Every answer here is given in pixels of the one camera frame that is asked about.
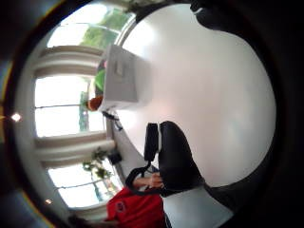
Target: white desk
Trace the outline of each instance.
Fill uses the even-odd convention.
[[[138,56],[139,102],[117,112],[140,153],[147,123],[169,120],[183,130],[211,186],[240,181],[257,168],[274,136],[276,104],[245,41],[202,27],[189,5],[175,5],[141,21],[123,48]]]

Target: red shirt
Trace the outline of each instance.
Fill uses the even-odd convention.
[[[164,228],[162,198],[159,195],[136,196],[123,188],[106,205],[108,218],[120,228]]]

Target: white box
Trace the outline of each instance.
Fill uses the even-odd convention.
[[[99,111],[124,109],[138,101],[133,53],[111,45],[104,57],[107,60],[104,75],[104,99]]]

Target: hair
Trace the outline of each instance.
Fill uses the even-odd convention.
[[[103,101],[103,96],[97,96],[86,102],[86,107],[89,110],[96,111],[98,107],[102,104],[102,101]]]

